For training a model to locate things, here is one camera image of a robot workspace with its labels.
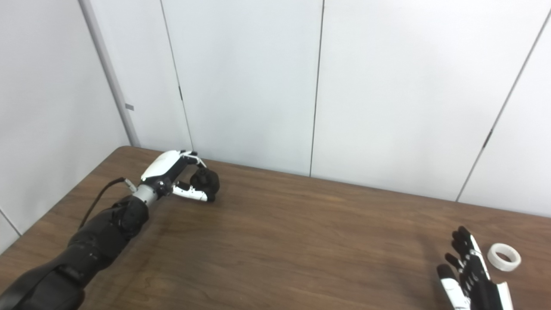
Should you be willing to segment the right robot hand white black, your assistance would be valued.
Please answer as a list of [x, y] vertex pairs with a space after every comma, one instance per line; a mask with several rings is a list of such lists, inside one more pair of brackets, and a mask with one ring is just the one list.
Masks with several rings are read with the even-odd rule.
[[492, 281], [476, 238], [464, 226], [452, 232], [451, 245], [457, 256], [445, 254], [446, 263], [436, 272], [455, 310], [512, 310], [506, 282]]

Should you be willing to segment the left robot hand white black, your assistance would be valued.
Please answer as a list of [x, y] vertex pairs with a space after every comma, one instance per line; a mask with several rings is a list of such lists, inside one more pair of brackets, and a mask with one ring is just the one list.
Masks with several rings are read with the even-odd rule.
[[[198, 168], [189, 183], [178, 181], [179, 175], [189, 165]], [[218, 174], [210, 170], [195, 151], [171, 150], [159, 155], [144, 171], [133, 195], [147, 206], [170, 195], [214, 202], [219, 188]]]

